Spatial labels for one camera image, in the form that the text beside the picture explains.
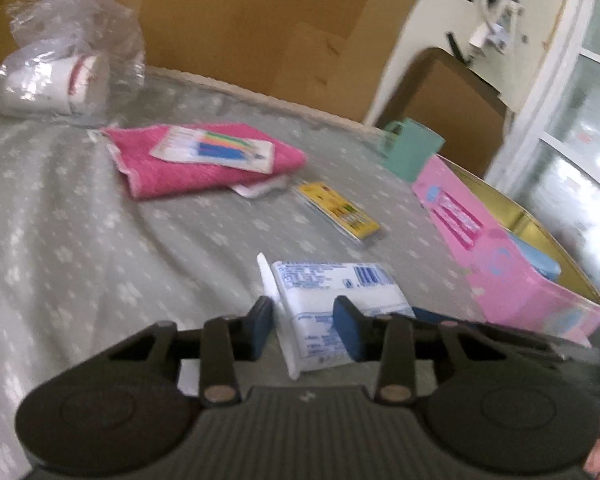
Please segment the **white tissue pack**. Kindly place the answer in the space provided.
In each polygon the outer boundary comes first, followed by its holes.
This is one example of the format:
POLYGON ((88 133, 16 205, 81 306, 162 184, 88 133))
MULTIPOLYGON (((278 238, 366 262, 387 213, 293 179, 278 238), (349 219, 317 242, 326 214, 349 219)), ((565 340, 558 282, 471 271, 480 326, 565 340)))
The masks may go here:
POLYGON ((364 314, 413 316, 393 277, 374 262, 268 262, 257 255, 263 290, 274 304, 274 323, 291 379, 351 362, 334 329, 337 297, 345 296, 364 314))

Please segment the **blue soft pack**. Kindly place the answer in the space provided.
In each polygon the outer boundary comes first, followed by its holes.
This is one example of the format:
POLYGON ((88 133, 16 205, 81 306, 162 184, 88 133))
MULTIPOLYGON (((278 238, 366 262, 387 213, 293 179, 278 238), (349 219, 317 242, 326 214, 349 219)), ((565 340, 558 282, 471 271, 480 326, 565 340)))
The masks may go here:
POLYGON ((562 267, 554 258, 544 254, 544 252, 536 249, 513 233, 509 233, 508 237, 536 272, 547 280, 558 281, 560 274, 562 274, 562 267))

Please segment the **yellow small packet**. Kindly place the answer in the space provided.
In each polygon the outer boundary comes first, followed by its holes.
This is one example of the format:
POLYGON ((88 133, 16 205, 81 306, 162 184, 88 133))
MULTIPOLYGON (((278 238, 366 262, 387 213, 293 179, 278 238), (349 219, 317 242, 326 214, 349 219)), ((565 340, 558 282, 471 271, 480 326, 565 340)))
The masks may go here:
POLYGON ((302 183, 296 191, 336 229, 358 242, 370 240, 381 231, 377 221, 324 182, 302 183))

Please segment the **pink towel cloth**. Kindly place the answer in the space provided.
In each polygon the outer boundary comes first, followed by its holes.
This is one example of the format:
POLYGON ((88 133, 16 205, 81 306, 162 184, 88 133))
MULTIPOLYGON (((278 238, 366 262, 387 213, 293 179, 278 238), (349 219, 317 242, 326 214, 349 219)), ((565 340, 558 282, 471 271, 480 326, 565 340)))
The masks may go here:
POLYGON ((234 122, 106 128, 102 133, 136 200, 256 183, 306 164, 298 148, 234 122))

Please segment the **colourful card label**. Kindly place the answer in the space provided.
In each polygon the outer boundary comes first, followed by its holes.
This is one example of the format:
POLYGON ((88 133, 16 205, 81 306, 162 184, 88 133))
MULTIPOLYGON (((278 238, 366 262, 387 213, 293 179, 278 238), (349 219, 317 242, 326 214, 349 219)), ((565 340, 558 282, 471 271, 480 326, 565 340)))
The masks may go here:
POLYGON ((149 154, 174 164, 216 165, 272 174, 275 146, 270 141, 238 138, 201 128, 170 127, 149 154))

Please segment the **pink cookie tin box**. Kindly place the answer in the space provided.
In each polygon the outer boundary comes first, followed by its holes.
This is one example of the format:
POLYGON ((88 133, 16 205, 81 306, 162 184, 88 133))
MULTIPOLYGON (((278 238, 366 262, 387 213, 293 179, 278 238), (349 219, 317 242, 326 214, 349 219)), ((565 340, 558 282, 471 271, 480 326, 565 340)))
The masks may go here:
POLYGON ((600 328, 600 293, 532 214, 438 155, 412 190, 465 270, 488 322, 588 344, 600 328), (536 272, 509 233, 554 258, 562 267, 558 281, 536 272))

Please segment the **grey floral tablecloth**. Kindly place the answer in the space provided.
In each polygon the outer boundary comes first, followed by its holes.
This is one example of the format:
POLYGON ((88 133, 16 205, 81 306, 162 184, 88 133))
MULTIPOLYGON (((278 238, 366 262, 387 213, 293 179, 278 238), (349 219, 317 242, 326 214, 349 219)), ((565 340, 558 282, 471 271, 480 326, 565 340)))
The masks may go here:
POLYGON ((378 262, 408 302, 480 320, 465 271, 410 186, 385 170, 380 131, 192 76, 154 77, 112 124, 250 125, 306 153, 297 180, 323 181, 381 225, 361 243, 294 188, 133 200, 106 136, 0 115, 0 479, 28 468, 15 436, 23 396, 146 326, 196 328, 245 313, 268 260, 378 262))

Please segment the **teal plastic mug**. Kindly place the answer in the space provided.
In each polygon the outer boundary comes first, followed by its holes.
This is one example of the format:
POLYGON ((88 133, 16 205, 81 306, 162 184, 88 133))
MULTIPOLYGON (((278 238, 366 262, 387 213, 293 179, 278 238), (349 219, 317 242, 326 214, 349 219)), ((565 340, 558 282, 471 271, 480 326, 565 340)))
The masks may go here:
POLYGON ((440 134, 410 118, 390 122, 384 128, 381 144, 384 167, 404 181, 413 183, 428 159, 439 153, 444 142, 440 134))

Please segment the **frosted glass window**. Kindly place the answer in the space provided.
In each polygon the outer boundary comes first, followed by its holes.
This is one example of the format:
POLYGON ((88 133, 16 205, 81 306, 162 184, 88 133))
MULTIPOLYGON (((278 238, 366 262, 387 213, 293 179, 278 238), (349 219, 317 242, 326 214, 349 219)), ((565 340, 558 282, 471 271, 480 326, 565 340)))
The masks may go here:
POLYGON ((600 0, 582 0, 509 191, 600 292, 600 0))

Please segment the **large cardboard sheet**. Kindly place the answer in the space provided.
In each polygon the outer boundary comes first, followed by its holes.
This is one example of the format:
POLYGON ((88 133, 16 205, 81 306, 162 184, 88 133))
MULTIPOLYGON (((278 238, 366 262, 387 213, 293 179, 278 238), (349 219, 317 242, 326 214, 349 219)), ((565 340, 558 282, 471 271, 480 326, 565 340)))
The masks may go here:
MULTIPOLYGON (((15 50, 0 0, 0 62, 15 50)), ((417 0, 116 0, 140 19, 147 61, 344 118, 372 105, 417 0)))

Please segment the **clear plastic bag with cups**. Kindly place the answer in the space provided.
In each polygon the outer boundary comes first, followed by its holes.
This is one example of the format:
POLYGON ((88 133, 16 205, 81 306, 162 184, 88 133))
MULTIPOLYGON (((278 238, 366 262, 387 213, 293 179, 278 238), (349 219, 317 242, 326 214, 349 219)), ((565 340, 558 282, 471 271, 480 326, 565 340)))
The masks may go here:
POLYGON ((18 50, 0 65, 0 112, 105 121, 145 83, 136 14, 116 0, 21 0, 9 22, 18 50))

